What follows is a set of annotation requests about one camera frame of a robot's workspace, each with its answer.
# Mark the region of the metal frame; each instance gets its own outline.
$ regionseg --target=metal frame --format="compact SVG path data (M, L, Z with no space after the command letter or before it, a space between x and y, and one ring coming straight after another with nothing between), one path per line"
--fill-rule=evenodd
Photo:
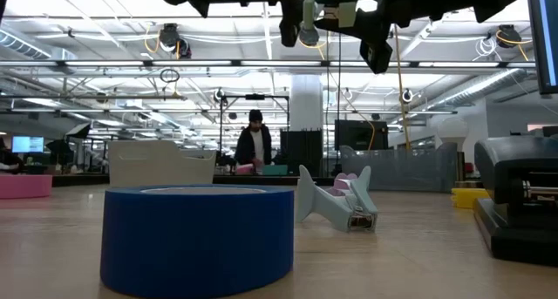
M72 61L42 61L42 60L7 60L0 61L0 67L38 67L50 68L48 71L35 71L37 78L68 77L63 72L56 73L52 69L72 68L75 78L152 78L153 68L188 68L188 67L242 67L255 71L306 71L325 72L328 67L341 66L342 72L370 73L370 68L364 61L331 61L331 60L72 60ZM79 71L79 68L98 68L96 71ZM388 73L397 73L397 62L390 62ZM470 62L470 61L403 61L402 73L436 73L457 75L486 75L508 68L524 68L535 70L535 62ZM190 71L179 71L182 78L192 77Z

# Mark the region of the wooden floor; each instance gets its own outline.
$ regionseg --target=wooden floor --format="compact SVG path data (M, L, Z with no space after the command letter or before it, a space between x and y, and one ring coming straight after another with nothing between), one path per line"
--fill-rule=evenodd
M103 187L0 200L0 298L126 298L99 282ZM238 298L558 298L558 268L493 259L446 194L372 194L375 234L319 215L295 230L293 272Z

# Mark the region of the white column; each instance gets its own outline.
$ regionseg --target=white column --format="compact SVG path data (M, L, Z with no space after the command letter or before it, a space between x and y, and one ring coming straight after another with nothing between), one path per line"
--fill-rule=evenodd
M323 94L319 75L293 75L290 87L290 131L323 128Z

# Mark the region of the computer screen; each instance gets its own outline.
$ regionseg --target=computer screen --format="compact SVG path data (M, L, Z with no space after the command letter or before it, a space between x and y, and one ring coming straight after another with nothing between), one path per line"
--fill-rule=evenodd
M388 127L385 121L371 121L376 129L372 140L372 128L368 121L336 120L335 149L339 146L350 146L355 151L385 150L388 148Z
M539 92L558 93L558 0L529 0Z
M13 153L42 153L44 151L43 137L13 137L11 141Z

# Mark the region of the yellow cable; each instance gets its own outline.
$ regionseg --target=yellow cable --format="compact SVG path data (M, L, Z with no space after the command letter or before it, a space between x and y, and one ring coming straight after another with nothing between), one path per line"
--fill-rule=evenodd
M317 51L320 52L320 56L322 57L322 60L325 60L325 57L323 56L323 51L321 48L318 48Z
M523 47L521 47L521 45L517 45L517 46L520 48L521 55L523 55L523 58L525 58L525 61L529 61L529 58L527 57L527 54L523 50Z
M508 44L523 45L523 44L529 44L529 43L533 42L533 40L524 41L524 42L514 42L514 41L506 40L505 38L500 37L500 32L501 32L501 31L496 31L496 37L497 37L500 41L504 41L504 42L506 42L506 43L508 43Z
M350 107L352 107L352 109L355 112L357 112L357 114L360 117L362 117L364 119L364 121L366 121L368 123L368 125L370 125L372 127L372 139L370 139L370 144L368 145L368 151L370 151L372 149L372 143L374 142L374 137L376 136L376 127L363 114L358 112L358 110L355 108L355 106L353 106L352 103L347 99L347 97L345 96L345 93L341 92L341 94L343 94L343 97L345 98L347 103L349 103Z
M405 148L411 150L409 142L409 131L407 130L407 117L405 116L405 104L403 104L403 79L401 78L401 55L399 53L399 34L398 26L393 25L395 29L395 48L398 55L398 75L399 75L399 104L401 105L401 118L403 119L403 130L405 131Z
M152 50L149 45L147 44L147 33L149 33L149 28L151 27L150 24L147 24L147 31L146 31L146 36L143 39L144 45L146 46L146 49L151 52L151 53L156 53L159 50L159 34L160 34L160 30L157 33L157 46L155 47L155 50Z

